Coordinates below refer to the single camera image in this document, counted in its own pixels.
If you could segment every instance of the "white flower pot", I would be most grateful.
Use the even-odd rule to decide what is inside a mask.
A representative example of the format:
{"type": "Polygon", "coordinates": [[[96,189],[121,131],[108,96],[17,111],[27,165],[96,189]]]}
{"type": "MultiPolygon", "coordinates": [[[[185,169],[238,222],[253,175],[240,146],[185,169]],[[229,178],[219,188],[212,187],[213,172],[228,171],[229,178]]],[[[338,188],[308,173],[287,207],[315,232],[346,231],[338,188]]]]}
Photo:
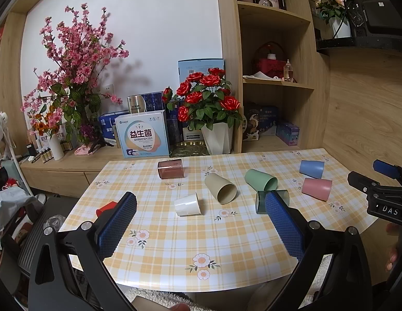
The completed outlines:
{"type": "Polygon", "coordinates": [[[210,155],[229,154],[233,141],[233,127],[228,128],[227,123],[216,123],[213,130],[204,126],[201,131],[210,155]]]}
{"type": "Polygon", "coordinates": [[[51,153],[53,154],[54,160],[59,160],[64,156],[63,149],[61,148],[59,138],[57,138],[56,134],[51,136],[51,139],[48,142],[50,146],[51,153]]]}
{"type": "Polygon", "coordinates": [[[351,27],[349,26],[348,19],[344,18],[341,28],[339,28],[341,20],[342,19],[339,17],[332,17],[329,19],[329,25],[331,26],[334,35],[339,29],[339,32],[336,34],[335,38],[351,37],[351,27]]]}

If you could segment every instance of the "plaid tablecloth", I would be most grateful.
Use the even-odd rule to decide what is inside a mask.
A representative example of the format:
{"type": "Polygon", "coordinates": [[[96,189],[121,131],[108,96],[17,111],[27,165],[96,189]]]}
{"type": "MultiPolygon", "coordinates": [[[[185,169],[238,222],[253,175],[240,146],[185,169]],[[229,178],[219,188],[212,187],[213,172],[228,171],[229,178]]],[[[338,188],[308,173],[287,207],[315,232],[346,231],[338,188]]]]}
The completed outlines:
{"type": "MultiPolygon", "coordinates": [[[[78,201],[62,230],[96,220],[96,209],[130,191],[138,211],[111,258],[104,263],[123,285],[175,292],[206,292],[254,285],[293,271],[297,260],[285,250],[270,218],[257,215],[256,192],[244,181],[250,168],[278,178],[288,189],[290,207],[326,229],[353,225],[364,231],[376,218],[366,213],[365,196],[347,184],[349,171],[324,149],[252,152],[183,158],[184,179],[161,180],[158,161],[112,161],[78,201]],[[301,194],[301,160],[325,162],[324,179],[333,180],[327,202],[301,194]],[[238,189],[234,201],[219,204],[204,185],[217,173],[238,189]],[[196,192],[202,215],[178,217],[173,200],[196,192]]],[[[81,269],[77,257],[73,266],[81,269]]]]}

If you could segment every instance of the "metal bolt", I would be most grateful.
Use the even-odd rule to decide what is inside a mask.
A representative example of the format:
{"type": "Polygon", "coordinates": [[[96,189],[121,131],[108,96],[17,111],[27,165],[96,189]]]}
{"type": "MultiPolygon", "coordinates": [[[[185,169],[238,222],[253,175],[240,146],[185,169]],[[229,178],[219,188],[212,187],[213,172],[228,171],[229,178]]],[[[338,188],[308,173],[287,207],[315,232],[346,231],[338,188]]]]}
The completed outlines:
{"type": "Polygon", "coordinates": [[[50,235],[52,232],[53,232],[53,228],[51,228],[51,227],[47,227],[47,228],[44,230],[44,234],[45,234],[45,235],[50,235]]]}
{"type": "Polygon", "coordinates": [[[355,227],[349,227],[348,232],[349,232],[351,235],[356,235],[356,234],[358,234],[358,230],[357,230],[355,227]]]}
{"type": "Polygon", "coordinates": [[[92,222],[86,221],[82,223],[82,229],[83,230],[89,230],[92,227],[92,222]]]}
{"type": "Polygon", "coordinates": [[[320,228],[320,223],[318,221],[310,221],[309,227],[313,230],[317,230],[320,228]]]}

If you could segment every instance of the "vase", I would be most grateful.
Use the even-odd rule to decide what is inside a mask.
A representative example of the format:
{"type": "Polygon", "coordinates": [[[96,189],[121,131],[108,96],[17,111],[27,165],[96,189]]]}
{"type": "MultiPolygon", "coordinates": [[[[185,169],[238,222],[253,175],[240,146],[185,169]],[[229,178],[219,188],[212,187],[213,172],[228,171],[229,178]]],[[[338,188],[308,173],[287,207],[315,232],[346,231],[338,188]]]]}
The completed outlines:
{"type": "Polygon", "coordinates": [[[50,146],[51,153],[53,154],[54,160],[59,160],[64,156],[63,149],[61,148],[59,138],[56,134],[53,134],[48,142],[50,146]]]}
{"type": "Polygon", "coordinates": [[[336,31],[339,29],[335,38],[351,37],[351,27],[349,26],[348,19],[344,18],[342,25],[341,25],[341,20],[342,19],[339,17],[332,17],[329,19],[329,25],[331,26],[334,35],[335,35],[336,31]]]}
{"type": "Polygon", "coordinates": [[[211,156],[230,153],[233,141],[233,126],[229,128],[227,123],[215,123],[212,131],[207,129],[206,126],[201,131],[211,156]]]}

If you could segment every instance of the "artificial rose plant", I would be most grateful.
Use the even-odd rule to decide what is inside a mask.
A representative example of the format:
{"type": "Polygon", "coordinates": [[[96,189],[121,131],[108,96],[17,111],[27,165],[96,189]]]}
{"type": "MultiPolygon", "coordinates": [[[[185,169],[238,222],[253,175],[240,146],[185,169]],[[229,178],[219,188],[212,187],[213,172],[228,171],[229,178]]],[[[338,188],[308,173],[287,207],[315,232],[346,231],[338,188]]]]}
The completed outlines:
{"type": "Polygon", "coordinates": [[[345,14],[346,0],[317,0],[316,9],[319,10],[320,18],[325,20],[326,24],[333,17],[342,18],[345,14]]]}
{"type": "Polygon", "coordinates": [[[214,123],[238,127],[242,120],[238,113],[240,102],[230,95],[231,83],[225,80],[225,71],[219,68],[208,71],[206,76],[202,72],[190,74],[174,96],[171,88],[166,88],[163,101],[171,111],[181,104],[178,120],[187,121],[193,130],[200,130],[204,125],[212,130],[214,123]]]}
{"type": "Polygon", "coordinates": [[[106,7],[102,8],[101,22],[97,28],[93,28],[89,22],[87,4],[82,4],[81,8],[81,20],[78,11],[69,6],[65,8],[65,12],[71,12],[74,18],[71,26],[66,26],[64,22],[57,25],[57,38],[63,44],[59,48],[51,28],[51,17],[45,19],[46,25],[40,31],[43,36],[42,44],[47,49],[47,57],[55,61],[59,68],[54,72],[44,71],[37,76],[38,85],[24,96],[21,111],[28,110],[30,123],[40,134],[38,126],[43,119],[48,126],[50,119],[51,123],[59,125],[64,114],[69,123],[66,125],[67,139],[70,140],[71,134],[75,133],[80,142],[93,143],[94,147],[98,142],[104,144],[102,133],[96,125],[100,97],[122,104],[122,100],[116,95],[97,93],[97,79],[112,58],[126,58],[129,52],[124,50],[123,40],[117,47],[110,45],[113,34],[106,34],[106,7]],[[49,116],[49,113],[45,117],[42,115],[47,108],[53,116],[49,116]]]}

